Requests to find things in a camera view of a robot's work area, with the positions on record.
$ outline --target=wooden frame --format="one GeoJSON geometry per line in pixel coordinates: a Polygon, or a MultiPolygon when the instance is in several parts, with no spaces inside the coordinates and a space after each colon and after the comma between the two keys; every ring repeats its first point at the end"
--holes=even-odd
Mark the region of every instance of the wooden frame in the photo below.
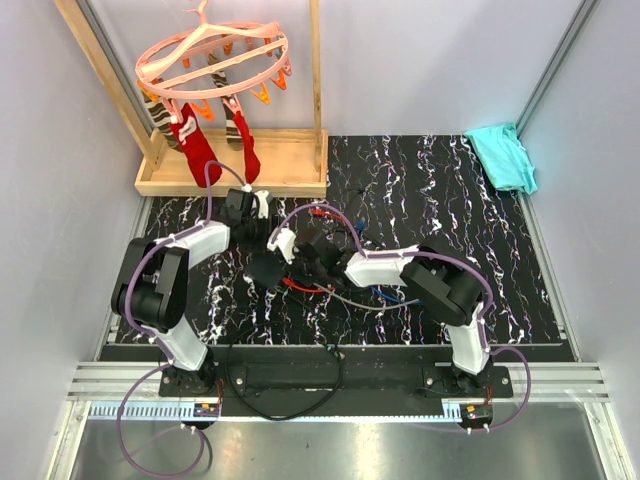
{"type": "MultiPolygon", "coordinates": [[[[95,32],[87,21],[78,0],[55,0],[56,6],[91,62],[98,77],[115,103],[131,135],[143,153],[135,186],[141,195],[206,195],[189,172],[186,158],[168,148],[166,140],[154,130],[148,135],[116,71],[109,62],[95,32]]],[[[321,198],[327,193],[328,132],[322,128],[320,79],[319,0],[309,0],[313,62],[313,129],[254,129],[255,152],[262,171],[254,186],[267,189],[279,197],[321,198]]],[[[228,147],[224,129],[204,129],[218,158],[244,172],[242,151],[228,147]]],[[[224,173],[213,187],[215,196],[225,196],[237,181],[224,173]]]]}

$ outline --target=gray floor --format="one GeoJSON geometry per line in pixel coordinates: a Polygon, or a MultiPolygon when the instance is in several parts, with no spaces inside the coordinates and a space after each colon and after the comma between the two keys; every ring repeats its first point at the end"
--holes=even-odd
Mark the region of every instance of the gray floor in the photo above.
{"type": "MultiPolygon", "coordinates": [[[[515,407],[498,405],[499,418],[515,407]]],[[[127,422],[130,450],[148,443],[166,423],[127,422]]],[[[188,478],[203,479],[580,479],[601,480],[584,412],[576,405],[532,405],[512,426],[489,435],[453,435],[419,425],[218,423],[206,430],[213,448],[188,478]]],[[[197,453],[197,440],[172,432],[148,444],[136,460],[172,473],[197,453]]],[[[121,460],[115,423],[90,421],[73,478],[149,478],[121,460]]]]}

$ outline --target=sock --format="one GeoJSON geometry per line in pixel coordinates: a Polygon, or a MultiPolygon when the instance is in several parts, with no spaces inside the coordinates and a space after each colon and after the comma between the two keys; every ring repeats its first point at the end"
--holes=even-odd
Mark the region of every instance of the sock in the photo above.
{"type": "MultiPolygon", "coordinates": [[[[204,166],[209,160],[217,160],[216,155],[211,150],[209,142],[204,133],[200,130],[196,115],[191,109],[191,105],[185,103],[182,106],[182,123],[171,123],[171,131],[180,142],[182,151],[187,156],[189,170],[200,188],[207,187],[204,176],[204,166]]],[[[209,167],[209,180],[211,185],[220,180],[222,168],[219,165],[209,167]]]]}
{"type": "Polygon", "coordinates": [[[247,183],[253,183],[260,175],[260,160],[258,160],[256,153],[253,151],[255,141],[249,133],[249,126],[242,113],[237,112],[233,117],[233,121],[238,127],[238,131],[242,136],[242,144],[244,145],[244,177],[247,179],[247,183]]]}

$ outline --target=towel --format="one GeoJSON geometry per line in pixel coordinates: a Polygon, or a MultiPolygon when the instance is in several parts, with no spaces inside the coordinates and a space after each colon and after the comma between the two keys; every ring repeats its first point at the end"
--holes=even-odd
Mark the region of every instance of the towel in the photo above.
{"type": "Polygon", "coordinates": [[[465,132],[496,190],[518,190],[532,194],[538,190],[535,168],[529,161],[513,123],[465,132]]]}

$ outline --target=black marble mat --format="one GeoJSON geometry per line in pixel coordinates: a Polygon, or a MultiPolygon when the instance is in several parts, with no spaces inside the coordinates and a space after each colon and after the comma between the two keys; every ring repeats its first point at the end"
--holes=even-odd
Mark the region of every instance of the black marble mat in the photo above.
{"type": "MultiPolygon", "coordinates": [[[[440,235],[464,251],[489,279],[496,305],[487,318],[494,343],[560,341],[531,238],[515,195],[489,184],[470,143],[460,136],[332,137],[327,200],[386,248],[407,247],[440,235]],[[356,190],[364,189],[364,194],[356,190]]],[[[279,200],[281,213],[309,203],[279,200]]],[[[202,198],[156,198],[147,225],[151,237],[166,236],[202,218],[202,198]]],[[[325,222],[302,214],[297,222],[325,222]]],[[[252,323],[285,320],[305,325],[317,337],[342,344],[435,344],[446,333],[421,307],[389,312],[352,308],[327,295],[256,288],[243,275],[247,255],[237,249],[202,262],[190,272],[186,316],[203,340],[224,344],[251,330],[242,342],[309,343],[296,329],[252,323]]],[[[399,289],[385,289],[403,298],[399,289]]],[[[352,293],[360,303],[385,304],[372,291],[352,293]]],[[[116,343],[139,339],[121,322],[116,343]]]]}

